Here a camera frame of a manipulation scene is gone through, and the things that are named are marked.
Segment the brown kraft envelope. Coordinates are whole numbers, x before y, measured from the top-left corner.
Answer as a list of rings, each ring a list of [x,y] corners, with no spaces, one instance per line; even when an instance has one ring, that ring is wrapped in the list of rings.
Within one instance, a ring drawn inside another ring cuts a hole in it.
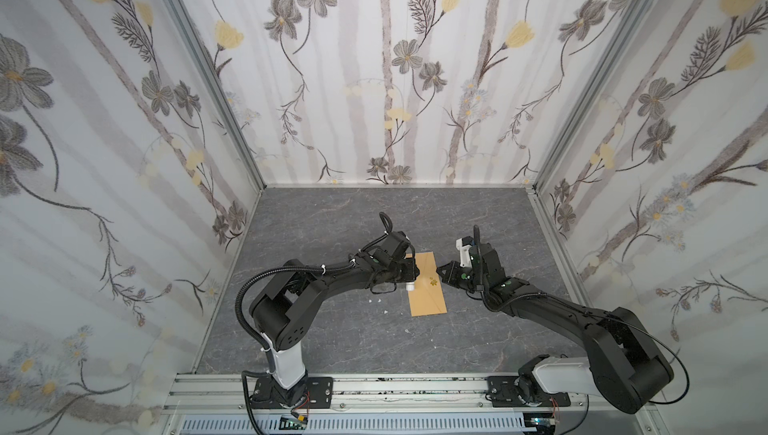
[[[413,317],[442,315],[447,313],[447,305],[437,274],[437,264],[432,252],[422,252],[415,255],[415,263],[419,275],[415,289],[407,291],[410,312]]]

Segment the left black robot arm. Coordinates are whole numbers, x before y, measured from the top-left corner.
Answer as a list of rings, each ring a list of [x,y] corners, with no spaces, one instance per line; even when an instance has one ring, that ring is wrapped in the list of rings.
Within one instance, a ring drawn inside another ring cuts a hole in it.
[[[307,397],[301,341],[327,299],[352,290],[413,283],[418,275],[411,241],[402,231],[390,231],[344,262],[312,266],[292,260],[245,282],[235,312],[241,328],[266,353],[270,398],[295,406]]]

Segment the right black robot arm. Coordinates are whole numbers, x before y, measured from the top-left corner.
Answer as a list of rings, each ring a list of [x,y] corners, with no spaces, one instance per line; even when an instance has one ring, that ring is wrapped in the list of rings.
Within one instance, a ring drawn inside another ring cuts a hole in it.
[[[566,393],[596,395],[626,414],[638,412],[674,379],[671,363],[637,316],[599,310],[549,294],[506,274],[488,243],[463,238],[460,258],[438,267],[442,283],[479,297],[493,313],[535,322],[579,345],[576,358],[539,355],[523,365],[512,392],[537,406]]]

